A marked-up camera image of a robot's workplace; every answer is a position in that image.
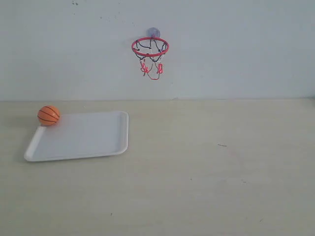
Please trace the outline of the small orange basketball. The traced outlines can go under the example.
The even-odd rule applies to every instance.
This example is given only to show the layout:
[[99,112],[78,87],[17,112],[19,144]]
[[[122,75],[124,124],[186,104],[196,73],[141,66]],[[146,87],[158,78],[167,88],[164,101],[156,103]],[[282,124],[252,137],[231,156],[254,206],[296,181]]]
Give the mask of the small orange basketball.
[[37,118],[41,125],[51,126],[55,125],[60,120],[60,112],[55,106],[43,106],[37,113]]

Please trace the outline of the red mini basketball hoop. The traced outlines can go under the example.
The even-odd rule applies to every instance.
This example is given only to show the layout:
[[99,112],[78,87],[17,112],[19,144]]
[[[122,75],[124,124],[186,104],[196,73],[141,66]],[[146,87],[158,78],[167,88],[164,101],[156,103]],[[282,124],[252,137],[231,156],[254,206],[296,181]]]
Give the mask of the red mini basketball hoop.
[[169,43],[159,37],[142,37],[131,44],[131,49],[139,60],[143,76],[159,80],[163,73],[162,59],[169,51]]

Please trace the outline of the white rectangular tray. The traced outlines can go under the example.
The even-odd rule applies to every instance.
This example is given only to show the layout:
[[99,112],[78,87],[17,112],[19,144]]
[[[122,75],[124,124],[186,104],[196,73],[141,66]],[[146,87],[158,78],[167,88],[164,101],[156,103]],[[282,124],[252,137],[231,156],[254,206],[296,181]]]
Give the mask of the white rectangular tray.
[[128,113],[111,111],[63,115],[52,126],[39,126],[24,159],[30,162],[113,156],[128,147]]

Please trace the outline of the clear suction cup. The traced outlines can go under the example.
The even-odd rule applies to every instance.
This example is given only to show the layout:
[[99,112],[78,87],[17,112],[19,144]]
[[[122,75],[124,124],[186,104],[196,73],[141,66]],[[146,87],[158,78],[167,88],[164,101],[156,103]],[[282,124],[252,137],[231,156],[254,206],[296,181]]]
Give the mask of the clear suction cup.
[[149,28],[147,29],[147,36],[153,38],[160,38],[160,31],[157,28]]

